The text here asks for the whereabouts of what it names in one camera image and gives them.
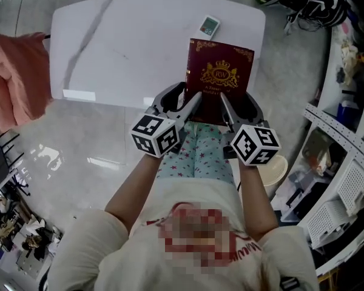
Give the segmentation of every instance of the small white device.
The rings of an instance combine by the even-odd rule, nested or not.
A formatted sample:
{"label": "small white device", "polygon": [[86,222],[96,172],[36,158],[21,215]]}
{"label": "small white device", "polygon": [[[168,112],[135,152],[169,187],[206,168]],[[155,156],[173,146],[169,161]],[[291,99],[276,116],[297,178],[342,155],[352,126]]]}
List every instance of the small white device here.
{"label": "small white device", "polygon": [[216,32],[218,26],[220,26],[220,21],[213,16],[206,15],[202,25],[195,33],[195,39],[202,39],[202,40],[210,40],[212,39],[214,33]]}

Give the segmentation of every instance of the floor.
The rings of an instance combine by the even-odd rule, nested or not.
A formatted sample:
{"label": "floor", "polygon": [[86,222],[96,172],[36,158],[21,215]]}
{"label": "floor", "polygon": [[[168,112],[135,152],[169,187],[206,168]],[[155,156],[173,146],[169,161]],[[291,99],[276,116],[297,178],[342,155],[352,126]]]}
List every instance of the floor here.
{"label": "floor", "polygon": [[[50,32],[53,12],[82,0],[0,0],[0,32]],[[255,6],[254,0],[232,0]],[[276,129],[281,154],[293,161],[303,142],[302,111],[313,99],[326,64],[328,33],[283,34],[286,10],[263,8],[266,30],[254,98]],[[127,131],[137,109],[54,101],[46,115],[21,127],[19,170],[30,184],[30,207],[67,230],[82,210],[103,208],[140,154]]]}

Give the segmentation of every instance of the gold emblem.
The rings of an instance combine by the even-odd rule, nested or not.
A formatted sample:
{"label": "gold emblem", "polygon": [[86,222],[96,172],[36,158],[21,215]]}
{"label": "gold emblem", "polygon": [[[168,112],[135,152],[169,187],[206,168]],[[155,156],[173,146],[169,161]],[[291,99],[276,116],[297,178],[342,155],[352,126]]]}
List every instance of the gold emblem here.
{"label": "gold emblem", "polygon": [[195,50],[199,52],[203,47],[215,47],[215,46],[217,46],[217,44],[213,42],[197,41],[197,47],[195,48]]}
{"label": "gold emblem", "polygon": [[242,54],[242,55],[244,55],[244,56],[247,56],[247,57],[248,57],[248,61],[249,61],[249,62],[251,62],[251,61],[252,61],[252,59],[253,59],[253,57],[254,57],[253,53],[252,53],[252,52],[250,52],[250,51],[242,50],[241,48],[235,48],[235,47],[234,47],[234,50],[235,50],[237,53],[239,53],[239,54]]}
{"label": "gold emblem", "polygon": [[236,88],[238,87],[239,76],[236,68],[229,71],[230,66],[230,63],[222,60],[216,61],[216,66],[213,68],[213,65],[208,62],[206,70],[202,69],[200,80],[204,83]]}

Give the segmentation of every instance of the pink cloth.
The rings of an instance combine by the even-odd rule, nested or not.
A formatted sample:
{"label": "pink cloth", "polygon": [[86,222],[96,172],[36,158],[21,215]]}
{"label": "pink cloth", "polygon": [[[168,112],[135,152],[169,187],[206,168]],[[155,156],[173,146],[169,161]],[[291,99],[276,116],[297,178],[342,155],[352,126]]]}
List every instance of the pink cloth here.
{"label": "pink cloth", "polygon": [[52,100],[45,34],[16,38],[0,34],[0,131],[45,114]]}

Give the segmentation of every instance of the light blue pants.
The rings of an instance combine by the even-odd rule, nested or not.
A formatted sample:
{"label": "light blue pants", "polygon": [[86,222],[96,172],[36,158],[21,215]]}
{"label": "light blue pants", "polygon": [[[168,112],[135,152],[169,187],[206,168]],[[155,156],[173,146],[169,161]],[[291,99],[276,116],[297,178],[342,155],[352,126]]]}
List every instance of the light blue pants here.
{"label": "light blue pants", "polygon": [[187,122],[184,129],[187,136],[179,154],[169,152],[164,156],[157,178],[210,178],[235,185],[231,165],[223,159],[222,134],[217,126]]}

